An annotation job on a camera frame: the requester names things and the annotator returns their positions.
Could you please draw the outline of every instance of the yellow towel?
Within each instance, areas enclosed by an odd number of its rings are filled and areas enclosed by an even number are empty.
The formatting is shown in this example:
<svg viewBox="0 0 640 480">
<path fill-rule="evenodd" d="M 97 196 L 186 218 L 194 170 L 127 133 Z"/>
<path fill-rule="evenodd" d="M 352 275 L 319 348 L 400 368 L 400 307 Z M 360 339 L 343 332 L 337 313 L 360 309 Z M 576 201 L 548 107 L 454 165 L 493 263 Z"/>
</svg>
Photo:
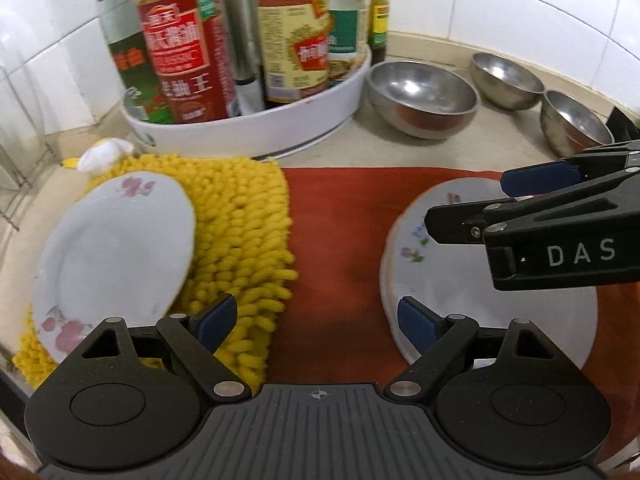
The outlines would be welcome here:
<svg viewBox="0 0 640 480">
<path fill-rule="evenodd" d="M 153 171 L 177 180 L 196 213 L 196 238 L 188 278 L 171 312 L 196 314 L 218 295 L 238 300 L 238 323 L 216 357 L 256 391 L 264 382 L 276 316 L 295 280 L 289 240 L 289 188 L 273 160 L 199 159 L 177 155 L 132 156 L 92 180 L 87 192 L 132 171 Z M 31 313 L 14 364 L 37 388 L 56 363 L 36 336 Z"/>
</svg>

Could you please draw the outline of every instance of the blue gripper pad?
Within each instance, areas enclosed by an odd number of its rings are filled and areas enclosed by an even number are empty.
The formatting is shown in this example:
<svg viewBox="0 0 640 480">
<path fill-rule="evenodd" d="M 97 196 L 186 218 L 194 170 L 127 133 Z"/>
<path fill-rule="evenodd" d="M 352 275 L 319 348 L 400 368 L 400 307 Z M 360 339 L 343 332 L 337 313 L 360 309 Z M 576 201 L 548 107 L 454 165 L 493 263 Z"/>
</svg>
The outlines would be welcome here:
<svg viewBox="0 0 640 480">
<path fill-rule="evenodd" d="M 398 302 L 398 326 L 420 355 L 431 348 L 447 330 L 443 317 L 409 296 Z"/>
<path fill-rule="evenodd" d="M 191 318 L 195 337 L 209 352 L 215 352 L 238 321 L 236 299 L 227 294 L 202 314 Z"/>
<path fill-rule="evenodd" d="M 562 160 L 530 168 L 505 171 L 500 178 L 502 190 L 511 197 L 539 195 L 580 184 L 580 171 Z"/>
</svg>

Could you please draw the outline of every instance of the red cutting board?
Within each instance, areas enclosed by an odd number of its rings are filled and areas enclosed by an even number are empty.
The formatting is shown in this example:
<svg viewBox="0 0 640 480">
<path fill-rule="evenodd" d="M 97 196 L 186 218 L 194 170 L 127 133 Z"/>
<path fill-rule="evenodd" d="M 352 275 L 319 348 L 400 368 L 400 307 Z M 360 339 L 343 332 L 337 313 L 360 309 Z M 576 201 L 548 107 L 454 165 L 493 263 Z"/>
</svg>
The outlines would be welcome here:
<svg viewBox="0 0 640 480">
<path fill-rule="evenodd" d="M 387 384 L 406 366 L 380 302 L 386 235 L 421 193 L 453 178 L 497 173 L 442 168 L 285 170 L 300 279 L 278 320 L 269 382 Z M 612 430 L 601 457 L 640 431 L 640 288 L 598 288 L 598 329 L 586 375 L 607 397 Z"/>
</svg>

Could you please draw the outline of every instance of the metal bowl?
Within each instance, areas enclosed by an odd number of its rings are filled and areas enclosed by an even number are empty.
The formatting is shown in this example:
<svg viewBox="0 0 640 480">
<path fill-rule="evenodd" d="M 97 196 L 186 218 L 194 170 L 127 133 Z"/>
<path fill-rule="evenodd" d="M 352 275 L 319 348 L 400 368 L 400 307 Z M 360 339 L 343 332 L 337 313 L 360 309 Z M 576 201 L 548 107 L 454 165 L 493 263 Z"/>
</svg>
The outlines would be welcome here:
<svg viewBox="0 0 640 480">
<path fill-rule="evenodd" d="M 469 70 L 482 95 L 504 110 L 527 110 L 538 104 L 545 92 L 542 81 L 533 73 L 495 54 L 474 54 Z"/>
<path fill-rule="evenodd" d="M 596 114 L 573 97 L 556 90 L 545 92 L 540 125 L 549 145 L 559 156 L 571 156 L 584 148 L 615 142 Z"/>
<path fill-rule="evenodd" d="M 474 118 L 480 97 L 459 75 L 418 61 L 385 61 L 367 73 L 369 99 L 389 124 L 419 139 L 445 139 Z"/>
</svg>

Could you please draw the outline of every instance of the glass bottle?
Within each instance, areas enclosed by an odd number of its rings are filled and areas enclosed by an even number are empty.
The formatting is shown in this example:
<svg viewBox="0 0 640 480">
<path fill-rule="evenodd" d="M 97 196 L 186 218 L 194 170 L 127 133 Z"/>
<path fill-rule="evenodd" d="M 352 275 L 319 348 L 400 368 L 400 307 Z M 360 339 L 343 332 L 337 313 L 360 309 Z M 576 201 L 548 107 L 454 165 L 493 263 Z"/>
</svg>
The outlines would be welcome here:
<svg viewBox="0 0 640 480">
<path fill-rule="evenodd" d="M 264 104 L 317 94 L 328 79 L 328 1 L 252 0 Z"/>
<path fill-rule="evenodd" d="M 371 0 L 329 0 L 329 86 L 347 79 L 367 57 Z"/>
<path fill-rule="evenodd" d="M 98 14 L 126 89 L 127 109 L 142 121 L 171 124 L 171 108 L 150 63 L 136 4 L 132 0 L 98 0 Z"/>
<path fill-rule="evenodd" d="M 389 1 L 371 0 L 369 17 L 369 46 L 371 64 L 380 63 L 386 56 L 386 31 L 389 23 Z"/>
<path fill-rule="evenodd" d="M 135 0 L 175 123 L 238 115 L 222 0 Z"/>
</svg>

